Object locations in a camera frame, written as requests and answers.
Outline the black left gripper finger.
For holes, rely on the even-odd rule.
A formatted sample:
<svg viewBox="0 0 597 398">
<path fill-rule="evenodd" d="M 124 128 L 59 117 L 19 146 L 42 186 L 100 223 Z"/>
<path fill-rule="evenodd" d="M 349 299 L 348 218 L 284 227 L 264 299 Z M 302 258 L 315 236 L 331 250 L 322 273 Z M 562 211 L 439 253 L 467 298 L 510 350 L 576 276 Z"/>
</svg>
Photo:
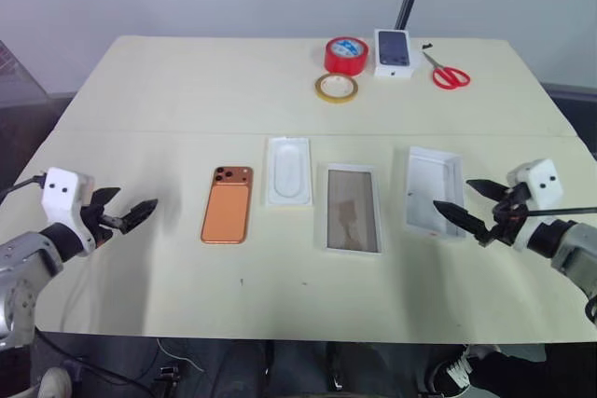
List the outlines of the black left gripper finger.
<svg viewBox="0 0 597 398">
<path fill-rule="evenodd" d="M 90 206 L 104 207 L 119 191 L 119 187 L 103 187 L 95 190 L 90 199 Z"/>
<path fill-rule="evenodd" d="M 140 226 L 155 211 L 158 203 L 157 199 L 148 199 L 132 207 L 120 218 L 119 231 L 129 233 Z"/>
</svg>

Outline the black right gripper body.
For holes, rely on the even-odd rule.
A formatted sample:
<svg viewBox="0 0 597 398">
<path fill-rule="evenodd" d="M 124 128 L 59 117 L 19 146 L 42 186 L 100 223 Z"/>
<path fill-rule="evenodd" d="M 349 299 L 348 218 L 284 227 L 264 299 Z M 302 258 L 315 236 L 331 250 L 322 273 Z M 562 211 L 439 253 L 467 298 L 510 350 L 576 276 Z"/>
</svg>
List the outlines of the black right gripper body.
<svg viewBox="0 0 597 398">
<path fill-rule="evenodd" d="M 478 243 L 486 247 L 497 240 L 512 246 L 527 219 L 529 209 L 526 202 L 530 198 L 531 193 L 527 184 L 507 186 L 507 195 L 500 202 L 496 202 L 492 209 L 495 225 L 488 229 L 489 234 L 483 239 L 475 238 Z"/>
</svg>

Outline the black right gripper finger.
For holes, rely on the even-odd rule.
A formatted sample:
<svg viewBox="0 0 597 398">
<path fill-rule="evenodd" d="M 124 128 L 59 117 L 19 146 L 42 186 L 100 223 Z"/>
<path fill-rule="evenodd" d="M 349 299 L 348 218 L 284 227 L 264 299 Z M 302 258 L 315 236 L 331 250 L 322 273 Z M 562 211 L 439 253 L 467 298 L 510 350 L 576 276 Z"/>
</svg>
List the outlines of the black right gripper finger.
<svg viewBox="0 0 597 398">
<path fill-rule="evenodd" d="M 500 202 L 507 195 L 507 187 L 487 179 L 469 179 L 466 183 L 484 198 Z"/>
<path fill-rule="evenodd" d="M 476 239 L 483 239 L 489 234 L 484 222 L 470 214 L 463 207 L 442 200 L 434 200 L 433 204 L 437 211 L 448 221 L 472 234 Z"/>
</svg>

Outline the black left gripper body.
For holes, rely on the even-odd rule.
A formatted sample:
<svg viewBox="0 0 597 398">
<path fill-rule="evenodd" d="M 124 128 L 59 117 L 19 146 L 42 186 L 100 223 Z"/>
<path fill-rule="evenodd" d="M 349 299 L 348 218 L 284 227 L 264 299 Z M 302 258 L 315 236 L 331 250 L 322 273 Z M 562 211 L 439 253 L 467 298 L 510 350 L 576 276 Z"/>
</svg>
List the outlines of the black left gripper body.
<svg viewBox="0 0 597 398">
<path fill-rule="evenodd" d="M 80 216 L 83 224 L 91 233 L 96 248 L 111 240 L 115 230 L 118 230 L 122 235 L 129 231 L 125 220 L 106 215 L 103 205 L 91 204 L 84 206 L 81 209 Z"/>
</svg>

